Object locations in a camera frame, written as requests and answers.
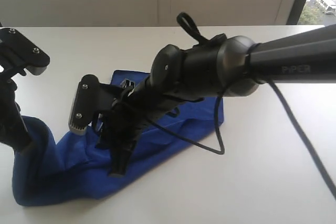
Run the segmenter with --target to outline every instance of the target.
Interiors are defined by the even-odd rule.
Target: table surface
[[[206,37],[245,35],[266,42],[316,26],[202,27]],[[51,57],[39,77],[15,77],[24,115],[68,130],[77,83],[116,69],[150,71],[167,44],[189,48],[180,28],[18,28]],[[301,126],[336,181],[336,85],[281,84]],[[225,98],[220,130],[226,154],[190,147],[103,200],[24,208],[12,197],[13,151],[0,145],[1,223],[336,223],[336,202],[280,102],[267,85],[246,98]],[[216,146],[214,134],[203,141]]]

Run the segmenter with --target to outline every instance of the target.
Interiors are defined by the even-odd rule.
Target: blue towel
[[[139,83],[147,75],[117,70],[111,83],[119,85],[125,78]],[[164,116],[159,123],[199,141],[214,131],[214,104],[214,98],[200,103],[186,103],[180,106],[178,117]],[[13,195],[16,202],[23,206],[58,204],[77,198],[103,198],[190,146],[149,127],[138,141],[126,175],[113,178],[107,176],[111,165],[110,154],[94,147],[98,138],[90,127],[86,135],[77,136],[68,132],[56,144],[50,129],[41,120],[24,117],[24,121],[34,142],[24,155],[15,154],[13,169]],[[223,102],[219,108],[219,121],[224,121]]]

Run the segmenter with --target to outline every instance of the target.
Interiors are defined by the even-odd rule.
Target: blue cloth
[[[119,85],[125,78],[139,83],[146,76],[146,73],[117,70],[111,83]],[[164,116],[159,123],[182,136],[199,141],[214,131],[214,103],[214,98],[200,103],[186,103],[180,106],[181,114],[178,117]],[[126,175],[113,178],[107,176],[111,165],[110,154],[94,147],[97,136],[90,127],[86,135],[77,136],[68,132],[56,144],[50,129],[41,120],[24,117],[24,121],[34,143],[22,155],[16,153],[13,170],[13,194],[16,202],[23,206],[105,197],[190,146],[149,127],[139,139]],[[224,121],[223,102],[219,108],[219,121]]]

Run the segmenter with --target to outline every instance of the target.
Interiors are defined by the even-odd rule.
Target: screw
[[[37,47],[35,47],[35,48],[33,49],[33,53],[35,53],[35,54],[39,54],[39,53],[40,53],[40,49],[38,49]]]

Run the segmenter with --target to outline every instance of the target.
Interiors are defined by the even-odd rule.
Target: trees
[[[316,6],[304,5],[298,25],[319,25],[322,13]]]

